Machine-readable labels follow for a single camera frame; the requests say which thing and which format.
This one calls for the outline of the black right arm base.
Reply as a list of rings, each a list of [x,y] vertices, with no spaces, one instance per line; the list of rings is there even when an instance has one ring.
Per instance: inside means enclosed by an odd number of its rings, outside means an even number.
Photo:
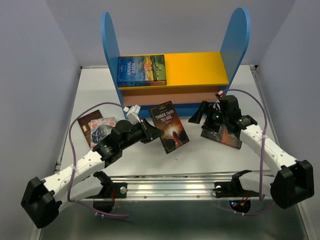
[[[233,174],[229,181],[215,182],[211,195],[216,199],[242,197],[241,200],[230,200],[229,205],[234,213],[249,215],[248,212],[251,209],[250,197],[258,197],[259,190],[245,190],[240,182],[240,177],[250,177],[250,174],[255,175],[251,170],[243,170]]]

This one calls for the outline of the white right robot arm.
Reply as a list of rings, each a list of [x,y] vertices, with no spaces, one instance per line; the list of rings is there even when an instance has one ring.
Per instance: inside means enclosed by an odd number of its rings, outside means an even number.
[[[237,139],[256,153],[266,164],[271,175],[243,170],[235,173],[230,181],[216,182],[216,198],[242,197],[247,193],[271,197],[282,209],[314,196],[314,171],[307,160],[297,160],[272,141],[249,115],[243,115],[238,99],[234,95],[219,97],[218,107],[203,101],[199,109],[188,120],[199,124],[206,115],[202,129],[218,131],[226,127]]]

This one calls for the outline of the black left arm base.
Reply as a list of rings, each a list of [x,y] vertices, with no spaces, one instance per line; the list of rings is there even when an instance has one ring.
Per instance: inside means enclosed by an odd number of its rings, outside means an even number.
[[[106,217],[109,215],[116,215],[112,213],[116,199],[125,199],[127,197],[128,184],[126,182],[114,182],[103,171],[95,172],[92,180],[97,181],[97,185],[92,184],[91,187],[96,186],[93,194],[86,197],[93,199],[92,208],[98,211],[98,215]]]

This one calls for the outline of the Jane Eyre book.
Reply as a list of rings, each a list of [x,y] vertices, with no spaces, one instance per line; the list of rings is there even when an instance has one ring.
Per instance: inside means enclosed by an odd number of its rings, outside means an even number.
[[[154,86],[166,86],[166,81],[120,81],[117,82],[117,86],[123,87],[154,87]]]

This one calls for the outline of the blue yellow wooden bookshelf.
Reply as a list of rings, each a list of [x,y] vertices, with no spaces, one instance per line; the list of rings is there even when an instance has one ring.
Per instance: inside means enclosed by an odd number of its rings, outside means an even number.
[[[194,114],[202,101],[213,103],[220,90],[226,90],[238,71],[251,36],[251,19],[244,7],[232,13],[218,52],[184,52],[163,54],[165,85],[120,86],[117,83],[121,57],[112,18],[101,15],[101,38],[106,62],[119,102],[138,104],[140,116],[149,117],[149,108],[172,101],[179,116]]]

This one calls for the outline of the dark red book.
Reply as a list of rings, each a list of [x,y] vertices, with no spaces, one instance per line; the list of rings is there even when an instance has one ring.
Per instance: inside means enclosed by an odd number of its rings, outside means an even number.
[[[89,145],[91,146],[91,120],[102,119],[103,116],[101,112],[97,109],[91,113],[88,113],[80,117],[77,122],[81,128],[81,131]]]

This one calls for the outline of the A Tale of Two Cities book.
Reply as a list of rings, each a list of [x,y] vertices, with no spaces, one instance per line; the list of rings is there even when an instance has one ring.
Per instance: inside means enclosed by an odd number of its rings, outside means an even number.
[[[200,136],[238,150],[242,147],[242,142],[234,134],[229,133],[225,126],[220,126],[217,132],[203,129]]]

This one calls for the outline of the Animal Farm book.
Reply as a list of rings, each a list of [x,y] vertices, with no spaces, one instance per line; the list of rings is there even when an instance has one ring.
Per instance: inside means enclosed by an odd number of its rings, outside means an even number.
[[[116,81],[167,81],[165,56],[158,54],[119,57]]]

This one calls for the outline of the aluminium mounting rail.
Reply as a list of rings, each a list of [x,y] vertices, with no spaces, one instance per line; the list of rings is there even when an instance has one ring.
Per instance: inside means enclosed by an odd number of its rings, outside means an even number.
[[[240,183],[245,190],[259,190],[260,174],[253,171],[250,177],[240,177]],[[191,175],[147,175],[147,176],[113,176],[113,182],[126,182],[126,198],[117,199],[120,201],[182,201],[182,200],[240,200],[242,197],[215,198],[212,190],[215,182],[228,182],[234,172],[212,173],[212,174],[191,174]],[[92,180],[93,176],[85,178],[82,182],[72,187],[70,198],[80,200],[86,199],[94,190],[97,180]],[[70,202],[67,197],[63,197],[63,205]]]

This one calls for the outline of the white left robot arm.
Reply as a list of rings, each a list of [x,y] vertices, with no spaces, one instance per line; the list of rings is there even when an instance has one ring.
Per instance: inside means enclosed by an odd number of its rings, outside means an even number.
[[[111,184],[102,170],[121,158],[126,148],[137,142],[149,143],[163,134],[163,130],[152,126],[144,118],[136,124],[128,120],[118,121],[110,134],[80,160],[75,160],[72,165],[51,176],[29,180],[21,200],[22,208],[35,226],[42,229],[59,215],[64,203],[63,197],[71,203],[80,202],[80,198],[70,198],[71,189],[85,178],[98,178],[94,185],[95,193],[100,197],[108,196]]]

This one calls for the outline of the Little Women floral book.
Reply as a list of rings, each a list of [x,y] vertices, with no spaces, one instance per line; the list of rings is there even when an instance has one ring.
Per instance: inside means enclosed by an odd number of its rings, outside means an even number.
[[[116,118],[99,118],[90,121],[90,148],[93,149],[100,141],[110,134],[116,126]]]

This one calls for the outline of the Three Days to See book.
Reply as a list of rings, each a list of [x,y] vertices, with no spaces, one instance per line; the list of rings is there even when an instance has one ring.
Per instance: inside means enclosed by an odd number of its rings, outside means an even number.
[[[171,101],[152,107],[148,112],[154,126],[164,132],[160,140],[166,154],[175,151],[190,141]]]

